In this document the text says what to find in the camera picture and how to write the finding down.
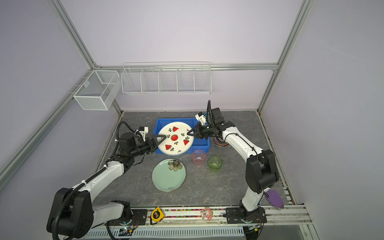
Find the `purple leaf-shaped object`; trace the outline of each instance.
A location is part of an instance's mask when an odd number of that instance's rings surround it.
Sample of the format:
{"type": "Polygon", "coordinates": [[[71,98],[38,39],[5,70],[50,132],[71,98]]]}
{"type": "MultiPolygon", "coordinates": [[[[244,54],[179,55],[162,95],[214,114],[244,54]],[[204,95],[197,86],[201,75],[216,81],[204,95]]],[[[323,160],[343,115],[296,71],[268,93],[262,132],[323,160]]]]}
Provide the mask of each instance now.
{"type": "Polygon", "coordinates": [[[284,208],[283,199],[280,197],[279,193],[276,192],[275,190],[270,189],[269,191],[266,192],[265,196],[268,199],[268,201],[272,203],[272,205],[281,209],[284,208]]]}

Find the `flower design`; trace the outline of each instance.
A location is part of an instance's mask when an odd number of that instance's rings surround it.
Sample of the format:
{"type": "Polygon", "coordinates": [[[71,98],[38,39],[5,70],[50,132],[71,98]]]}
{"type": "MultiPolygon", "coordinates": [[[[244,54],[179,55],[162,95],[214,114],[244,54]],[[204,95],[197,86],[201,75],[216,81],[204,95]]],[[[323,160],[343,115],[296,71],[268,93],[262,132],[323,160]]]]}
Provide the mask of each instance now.
{"type": "Polygon", "coordinates": [[[169,166],[169,169],[170,170],[173,170],[173,171],[177,171],[178,169],[182,169],[183,168],[183,164],[180,162],[180,160],[177,160],[177,159],[172,159],[168,162],[168,165],[169,166]]]}

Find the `green glass cup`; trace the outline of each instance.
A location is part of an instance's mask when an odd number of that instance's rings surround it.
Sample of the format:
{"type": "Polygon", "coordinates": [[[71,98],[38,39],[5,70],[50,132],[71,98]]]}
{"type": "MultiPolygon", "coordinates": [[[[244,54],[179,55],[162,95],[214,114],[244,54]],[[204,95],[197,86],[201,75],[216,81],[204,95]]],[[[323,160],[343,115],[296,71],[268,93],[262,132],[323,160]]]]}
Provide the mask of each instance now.
{"type": "Polygon", "coordinates": [[[212,173],[218,172],[221,166],[223,165],[221,158],[219,158],[218,156],[210,157],[207,162],[208,162],[209,171],[212,173]]]}

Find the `blue plastic bin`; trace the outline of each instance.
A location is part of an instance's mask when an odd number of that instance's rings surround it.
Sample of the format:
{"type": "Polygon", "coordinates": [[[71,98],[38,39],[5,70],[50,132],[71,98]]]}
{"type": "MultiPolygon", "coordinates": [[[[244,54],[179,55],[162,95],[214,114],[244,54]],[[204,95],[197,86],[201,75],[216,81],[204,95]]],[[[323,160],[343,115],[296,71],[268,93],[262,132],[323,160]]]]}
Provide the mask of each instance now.
{"type": "MultiPolygon", "coordinates": [[[[156,122],[155,129],[153,130],[153,134],[159,134],[160,130],[167,124],[171,122],[185,122],[188,124],[191,129],[198,123],[195,118],[160,118],[156,122]]],[[[209,139],[197,139],[194,138],[192,146],[185,153],[193,153],[195,150],[203,150],[204,152],[208,152],[210,147],[209,139]]],[[[157,149],[155,153],[163,153],[160,149],[157,149]]]]}

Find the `white mesh basket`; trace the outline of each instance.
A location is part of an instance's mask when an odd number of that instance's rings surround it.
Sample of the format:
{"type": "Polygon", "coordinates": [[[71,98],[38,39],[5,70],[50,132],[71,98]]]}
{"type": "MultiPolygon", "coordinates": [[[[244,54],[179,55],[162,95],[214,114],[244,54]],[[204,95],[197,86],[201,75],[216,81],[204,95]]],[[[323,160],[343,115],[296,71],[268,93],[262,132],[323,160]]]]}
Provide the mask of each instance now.
{"type": "Polygon", "coordinates": [[[124,68],[122,91],[126,94],[211,93],[210,67],[124,68]]]}
{"type": "Polygon", "coordinates": [[[73,97],[84,110],[108,110],[120,90],[117,71],[94,70],[73,97]]]}

